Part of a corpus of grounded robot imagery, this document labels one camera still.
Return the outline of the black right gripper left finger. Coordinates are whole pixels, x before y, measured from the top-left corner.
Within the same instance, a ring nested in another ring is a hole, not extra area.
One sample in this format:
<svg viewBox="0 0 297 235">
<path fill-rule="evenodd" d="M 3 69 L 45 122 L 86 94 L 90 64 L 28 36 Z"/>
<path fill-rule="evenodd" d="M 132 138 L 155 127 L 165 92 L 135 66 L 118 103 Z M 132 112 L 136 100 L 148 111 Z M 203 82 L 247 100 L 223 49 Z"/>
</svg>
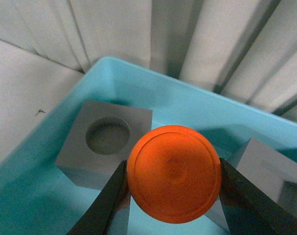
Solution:
<svg viewBox="0 0 297 235">
<path fill-rule="evenodd" d="M 68 235 L 125 235 L 130 213 L 127 161 L 122 161 Z"/>
</svg>

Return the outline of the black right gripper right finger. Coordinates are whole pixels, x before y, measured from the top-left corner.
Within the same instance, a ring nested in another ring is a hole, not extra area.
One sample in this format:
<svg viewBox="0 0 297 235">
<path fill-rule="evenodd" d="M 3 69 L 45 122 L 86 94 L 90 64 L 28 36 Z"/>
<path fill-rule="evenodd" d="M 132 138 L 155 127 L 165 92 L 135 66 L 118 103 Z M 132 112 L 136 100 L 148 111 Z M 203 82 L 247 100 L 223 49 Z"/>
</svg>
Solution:
<svg viewBox="0 0 297 235">
<path fill-rule="evenodd" d="M 297 235 L 297 218 L 221 158 L 220 200 L 231 235 Z"/>
</svg>

